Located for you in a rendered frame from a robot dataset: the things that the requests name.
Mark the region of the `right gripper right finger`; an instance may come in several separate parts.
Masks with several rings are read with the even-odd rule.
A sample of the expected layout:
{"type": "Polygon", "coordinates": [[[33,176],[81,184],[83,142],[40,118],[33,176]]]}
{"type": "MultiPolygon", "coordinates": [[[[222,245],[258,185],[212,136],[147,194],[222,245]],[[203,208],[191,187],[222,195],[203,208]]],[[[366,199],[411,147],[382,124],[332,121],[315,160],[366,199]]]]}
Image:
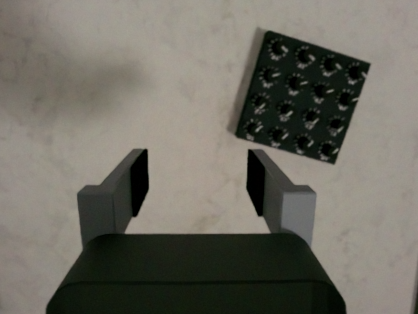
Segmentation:
{"type": "Polygon", "coordinates": [[[246,190],[270,233],[294,234],[312,246],[317,193],[295,185],[263,149],[248,149],[246,190]]]}

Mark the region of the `black knob panel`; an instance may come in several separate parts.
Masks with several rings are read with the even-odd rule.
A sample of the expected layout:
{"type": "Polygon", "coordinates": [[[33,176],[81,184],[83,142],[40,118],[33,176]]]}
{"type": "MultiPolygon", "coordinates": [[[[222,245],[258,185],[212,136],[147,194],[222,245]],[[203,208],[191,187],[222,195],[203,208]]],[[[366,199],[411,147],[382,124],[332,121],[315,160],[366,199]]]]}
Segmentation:
{"type": "Polygon", "coordinates": [[[268,30],[236,136],[336,165],[371,66],[268,30]]]}

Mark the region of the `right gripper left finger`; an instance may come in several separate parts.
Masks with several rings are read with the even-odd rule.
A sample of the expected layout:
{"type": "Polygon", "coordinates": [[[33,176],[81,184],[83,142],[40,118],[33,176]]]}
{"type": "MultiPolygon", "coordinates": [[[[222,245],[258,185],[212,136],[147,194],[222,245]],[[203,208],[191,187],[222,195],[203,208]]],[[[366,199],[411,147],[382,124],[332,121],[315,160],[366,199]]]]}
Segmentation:
{"type": "Polygon", "coordinates": [[[100,185],[77,193],[82,250],[93,238],[125,233],[149,191],[148,149],[133,148],[100,185]]]}

